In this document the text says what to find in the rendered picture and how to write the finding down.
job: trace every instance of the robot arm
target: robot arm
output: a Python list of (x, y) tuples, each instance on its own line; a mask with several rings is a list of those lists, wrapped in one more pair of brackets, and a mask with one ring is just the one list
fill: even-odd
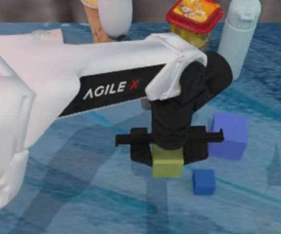
[(22, 184), (29, 147), (57, 117), (180, 97), (194, 62), (205, 67), (207, 56), (175, 34), (89, 45), (0, 36), (0, 209)]

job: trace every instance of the purple cube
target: purple cube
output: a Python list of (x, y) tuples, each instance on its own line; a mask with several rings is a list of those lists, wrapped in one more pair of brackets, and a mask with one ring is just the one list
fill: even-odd
[(225, 140), (208, 144), (208, 155), (240, 160), (247, 145), (248, 118), (232, 113), (216, 112), (211, 132), (222, 129)]

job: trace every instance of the green cube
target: green cube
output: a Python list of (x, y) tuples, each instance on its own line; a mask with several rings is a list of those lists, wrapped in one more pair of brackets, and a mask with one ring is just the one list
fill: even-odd
[(152, 145), (152, 176), (154, 178), (180, 178), (183, 174), (183, 149), (164, 150)]

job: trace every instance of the blue tablecloth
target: blue tablecloth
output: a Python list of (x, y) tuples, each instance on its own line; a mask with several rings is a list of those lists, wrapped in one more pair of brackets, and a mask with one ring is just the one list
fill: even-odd
[[(61, 28), (67, 43), (91, 42), (85, 24), (0, 23), (0, 34)], [(209, 45), (216, 50), (222, 25)], [(132, 39), (167, 32), (135, 24)], [(240, 78), (202, 108), (249, 116), (243, 160), (211, 157), (181, 179), (152, 179), (114, 136), (149, 127), (139, 101), (56, 121), (32, 147), (16, 198), (0, 211), (0, 234), (281, 234), (281, 24), (259, 24)], [(193, 196), (191, 170), (214, 169), (214, 196)]]

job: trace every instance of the beige object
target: beige object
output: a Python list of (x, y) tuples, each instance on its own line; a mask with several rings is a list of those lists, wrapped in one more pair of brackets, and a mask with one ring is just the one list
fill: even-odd
[(109, 42), (111, 41), (105, 31), (102, 28), (97, 0), (81, 0), (84, 5), (85, 14), (88, 20), (88, 24), (91, 27), (93, 40), (95, 43)]

